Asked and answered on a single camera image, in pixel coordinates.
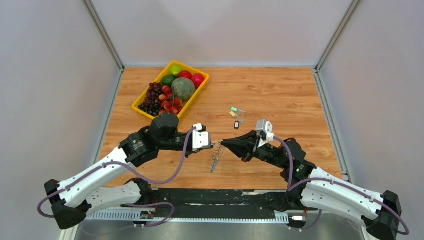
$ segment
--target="melon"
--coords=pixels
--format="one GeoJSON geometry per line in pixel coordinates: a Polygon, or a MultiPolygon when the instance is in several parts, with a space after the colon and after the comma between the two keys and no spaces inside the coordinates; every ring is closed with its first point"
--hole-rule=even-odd
{"type": "Polygon", "coordinates": [[[195,94],[195,84],[186,77],[180,77],[172,83],[172,93],[183,101],[189,100],[195,94]]]}

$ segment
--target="bunch of grapes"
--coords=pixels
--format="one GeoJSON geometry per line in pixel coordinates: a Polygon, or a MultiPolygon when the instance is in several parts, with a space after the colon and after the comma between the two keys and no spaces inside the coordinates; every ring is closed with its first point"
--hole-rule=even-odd
{"type": "Polygon", "coordinates": [[[146,98],[144,102],[138,106],[138,108],[154,117],[159,115],[159,111],[162,108],[159,96],[164,94],[162,91],[162,84],[159,82],[150,83],[150,87],[147,90],[146,98]]]}

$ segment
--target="yellow tray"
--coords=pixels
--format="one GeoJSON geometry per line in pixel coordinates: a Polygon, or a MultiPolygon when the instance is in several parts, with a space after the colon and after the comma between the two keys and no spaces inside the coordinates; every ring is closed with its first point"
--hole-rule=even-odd
{"type": "MultiPolygon", "coordinates": [[[[181,112],[177,115],[178,118],[180,119],[181,116],[186,112],[186,110],[190,107],[190,104],[192,104],[192,102],[195,100],[195,98],[199,95],[200,91],[205,87],[206,83],[209,80],[209,74],[204,73],[202,71],[199,71],[191,66],[187,66],[184,63],[181,63],[179,61],[171,61],[168,66],[165,67],[165,69],[159,74],[159,76],[156,77],[156,79],[153,82],[156,83],[160,83],[162,78],[165,77],[166,75],[169,75],[169,69],[172,65],[179,65],[182,67],[183,71],[189,71],[192,75],[194,74],[201,74],[204,77],[204,81],[203,83],[198,87],[198,89],[196,89],[196,91],[194,92],[193,96],[190,97],[190,99],[186,102],[183,102],[181,104],[182,106],[182,110],[181,112]]],[[[142,111],[139,109],[139,105],[144,102],[145,98],[146,98],[146,94],[147,94],[147,90],[149,89],[149,86],[147,86],[146,90],[144,90],[144,92],[137,98],[137,100],[132,104],[132,109],[134,109],[135,111],[137,111],[137,113],[148,117],[149,119],[155,119],[157,118],[157,116],[152,116],[150,114],[147,114],[146,112],[142,111]]]]}

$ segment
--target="wooden tabletop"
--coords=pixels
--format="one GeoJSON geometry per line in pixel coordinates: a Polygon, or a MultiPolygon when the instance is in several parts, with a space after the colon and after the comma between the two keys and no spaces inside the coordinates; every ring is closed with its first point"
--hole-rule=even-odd
{"type": "MultiPolygon", "coordinates": [[[[329,129],[310,68],[201,67],[210,75],[203,92],[180,120],[178,131],[192,125],[207,126],[212,141],[242,136],[266,119],[281,139],[296,138],[307,153],[306,159],[325,171],[341,177],[329,129]],[[234,129],[235,119],[229,107],[246,111],[244,123],[234,129]]],[[[163,70],[160,67],[126,68],[116,99],[100,159],[109,154],[129,134],[149,126],[151,120],[131,108],[133,102],[163,70]]],[[[252,159],[242,162],[228,149],[214,173],[211,173],[213,150],[203,150],[184,161],[178,176],[167,188],[216,189],[286,189],[281,169],[252,159]]],[[[137,168],[147,178],[168,179],[180,163],[181,152],[160,151],[157,159],[137,168]]],[[[135,177],[127,172],[107,186],[123,185],[135,177]]]]}

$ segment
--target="apple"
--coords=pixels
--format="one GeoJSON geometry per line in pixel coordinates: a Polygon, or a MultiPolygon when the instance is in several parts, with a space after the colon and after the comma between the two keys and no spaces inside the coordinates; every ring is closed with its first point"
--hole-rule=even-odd
{"type": "Polygon", "coordinates": [[[188,78],[191,79],[192,78],[192,74],[189,71],[182,71],[178,74],[179,78],[188,78]]]}
{"type": "Polygon", "coordinates": [[[170,113],[173,113],[173,114],[177,114],[177,113],[178,113],[178,107],[177,107],[177,106],[173,106],[173,107],[171,107],[171,108],[169,109],[169,112],[170,112],[170,113]]]}
{"type": "Polygon", "coordinates": [[[168,97],[165,94],[159,95],[159,100],[161,103],[165,102],[168,99],[168,97]]]}
{"type": "Polygon", "coordinates": [[[168,94],[171,93],[171,88],[170,88],[170,86],[165,85],[165,86],[162,87],[162,91],[163,91],[164,94],[168,95],[168,94]]]}
{"type": "Polygon", "coordinates": [[[198,89],[200,85],[202,85],[203,81],[205,80],[205,77],[200,73],[195,73],[191,77],[191,81],[194,83],[194,87],[198,89]]]}
{"type": "Polygon", "coordinates": [[[171,109],[171,107],[172,107],[172,104],[169,101],[166,101],[166,102],[163,103],[163,108],[165,110],[171,109]]]}
{"type": "Polygon", "coordinates": [[[182,103],[183,103],[183,100],[181,100],[181,98],[179,98],[179,97],[176,97],[176,98],[173,100],[173,105],[174,105],[174,106],[180,106],[182,103]]]}

